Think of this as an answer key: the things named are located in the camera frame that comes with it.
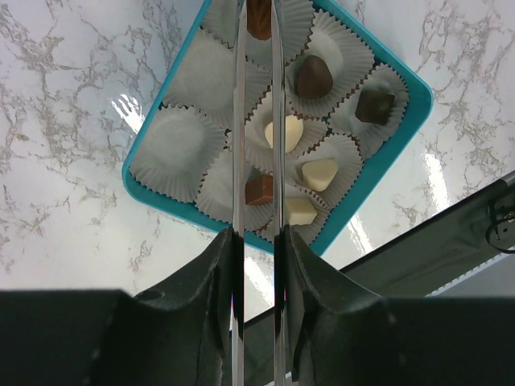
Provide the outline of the metal tongs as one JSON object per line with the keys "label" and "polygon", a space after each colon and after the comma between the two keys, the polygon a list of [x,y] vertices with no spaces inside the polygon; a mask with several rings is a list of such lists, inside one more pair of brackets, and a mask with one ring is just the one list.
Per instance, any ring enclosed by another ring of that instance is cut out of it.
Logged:
{"label": "metal tongs", "polygon": [[[233,91],[233,233],[234,256],[244,258],[245,208],[269,204],[274,226],[274,383],[286,383],[286,238],[285,238],[285,154],[286,93],[283,53],[283,3],[281,1],[239,1],[236,8],[235,80]],[[246,38],[269,37],[272,47],[273,174],[247,180],[245,174],[245,69]]]}

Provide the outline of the brown oval chocolate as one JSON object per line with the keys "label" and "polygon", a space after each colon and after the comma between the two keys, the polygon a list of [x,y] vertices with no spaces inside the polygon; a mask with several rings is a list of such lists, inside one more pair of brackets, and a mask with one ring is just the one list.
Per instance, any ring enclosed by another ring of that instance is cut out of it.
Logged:
{"label": "brown oval chocolate", "polygon": [[257,40],[271,37],[271,1],[247,0],[247,31]]}

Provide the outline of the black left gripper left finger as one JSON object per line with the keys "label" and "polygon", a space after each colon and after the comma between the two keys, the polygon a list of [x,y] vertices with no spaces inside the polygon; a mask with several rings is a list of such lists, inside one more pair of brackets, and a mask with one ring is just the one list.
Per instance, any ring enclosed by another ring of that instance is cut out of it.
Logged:
{"label": "black left gripper left finger", "polygon": [[230,353],[235,232],[136,296],[5,290],[4,385],[218,385]]}

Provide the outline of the white chocolate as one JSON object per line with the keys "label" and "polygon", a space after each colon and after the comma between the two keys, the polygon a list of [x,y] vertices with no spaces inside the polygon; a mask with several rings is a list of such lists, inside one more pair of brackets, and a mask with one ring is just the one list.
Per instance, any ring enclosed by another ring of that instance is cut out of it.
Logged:
{"label": "white chocolate", "polygon": [[330,158],[306,162],[301,168],[304,184],[313,191],[324,191],[335,178],[337,163]]}
{"label": "white chocolate", "polygon": [[[285,118],[285,152],[289,154],[298,145],[303,136],[303,121],[290,115]],[[274,148],[274,124],[270,122],[264,128],[265,138],[271,149]]]}
{"label": "white chocolate", "polygon": [[285,217],[289,225],[309,225],[315,220],[318,212],[307,198],[286,197]]}

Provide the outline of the round dark chocolate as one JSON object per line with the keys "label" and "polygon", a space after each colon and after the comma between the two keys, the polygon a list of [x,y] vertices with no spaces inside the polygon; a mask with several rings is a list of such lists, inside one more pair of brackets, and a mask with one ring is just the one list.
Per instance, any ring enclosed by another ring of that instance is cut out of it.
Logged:
{"label": "round dark chocolate", "polygon": [[315,100],[333,88],[333,77],[326,62],[317,55],[308,56],[297,72],[295,92],[298,97]]}

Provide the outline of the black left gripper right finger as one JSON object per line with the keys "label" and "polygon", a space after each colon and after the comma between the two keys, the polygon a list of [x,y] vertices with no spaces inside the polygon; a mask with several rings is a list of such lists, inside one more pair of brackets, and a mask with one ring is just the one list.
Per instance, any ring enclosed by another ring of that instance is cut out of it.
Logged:
{"label": "black left gripper right finger", "polygon": [[512,298],[388,298],[283,233],[293,380],[300,385],[511,385]]}

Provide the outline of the brown square chocolate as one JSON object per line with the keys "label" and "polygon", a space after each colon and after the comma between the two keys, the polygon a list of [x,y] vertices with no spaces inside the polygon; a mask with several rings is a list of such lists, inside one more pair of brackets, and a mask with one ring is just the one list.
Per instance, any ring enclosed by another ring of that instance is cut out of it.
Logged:
{"label": "brown square chocolate", "polygon": [[245,204],[262,205],[274,197],[274,179],[271,175],[259,175],[245,185]]}

